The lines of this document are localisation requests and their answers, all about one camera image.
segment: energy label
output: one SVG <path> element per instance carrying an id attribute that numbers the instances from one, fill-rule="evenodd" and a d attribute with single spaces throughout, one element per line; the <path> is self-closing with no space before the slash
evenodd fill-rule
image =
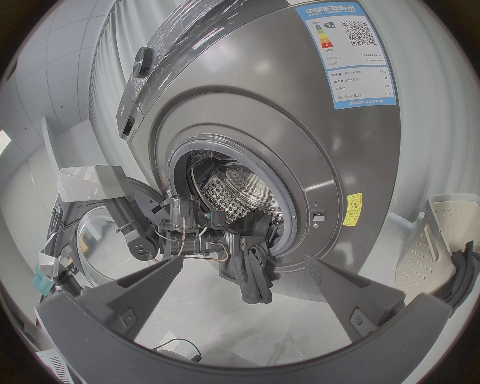
<path id="1" fill-rule="evenodd" d="M 297 12 L 317 46 L 335 109 L 396 105 L 390 67 L 360 5 L 319 3 Z"/>

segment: gray floor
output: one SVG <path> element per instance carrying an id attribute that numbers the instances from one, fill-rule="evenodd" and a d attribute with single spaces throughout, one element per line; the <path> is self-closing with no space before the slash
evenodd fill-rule
<path id="1" fill-rule="evenodd" d="M 395 268 L 415 225 L 389 214 L 361 275 L 395 286 Z M 271 304 L 248 305 L 240 288 L 202 260 L 188 260 L 136 342 L 156 347 L 175 337 L 197 345 L 202 364 L 268 366 L 307 360 L 350 344 L 329 305 L 273 295 Z M 188 358 L 185 342 L 165 347 Z"/>

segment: black garment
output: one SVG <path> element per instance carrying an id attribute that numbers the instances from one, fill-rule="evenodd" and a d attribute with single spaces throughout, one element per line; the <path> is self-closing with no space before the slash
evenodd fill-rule
<path id="1" fill-rule="evenodd" d="M 240 233 L 240 236 L 266 236 L 266 239 L 269 239 L 271 223 L 265 212 L 255 209 L 228 227 Z M 221 278 L 240 285 L 242 299 L 247 304 L 272 302 L 270 288 L 273 284 L 265 271 L 268 253 L 268 245 L 264 241 L 244 252 L 240 251 L 239 256 L 232 256 L 220 263 L 218 274 Z"/>
<path id="2" fill-rule="evenodd" d="M 473 251 L 473 241 L 467 243 L 464 252 L 457 251 L 452 255 L 452 263 L 456 268 L 456 274 L 435 293 L 436 297 L 452 306 L 452 314 L 472 291 L 480 272 L 479 261 L 479 254 Z"/>

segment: white laundry basket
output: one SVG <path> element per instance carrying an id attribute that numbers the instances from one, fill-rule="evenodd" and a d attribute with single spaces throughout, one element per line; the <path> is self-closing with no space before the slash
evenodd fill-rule
<path id="1" fill-rule="evenodd" d="M 396 287 L 405 292 L 405 304 L 448 282 L 456 272 L 452 253 L 463 251 L 472 240 L 479 252 L 480 197 L 451 194 L 428 199 L 420 229 L 396 268 Z"/>

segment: ceiling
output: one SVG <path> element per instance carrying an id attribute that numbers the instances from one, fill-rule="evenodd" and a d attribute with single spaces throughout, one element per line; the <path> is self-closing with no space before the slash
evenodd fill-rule
<path id="1" fill-rule="evenodd" d="M 36 26 L 11 78 L 0 85 L 0 129 L 12 142 L 0 155 L 0 192 L 44 145 L 40 119 L 55 135 L 88 120 L 92 58 L 115 0 L 65 0 Z"/>

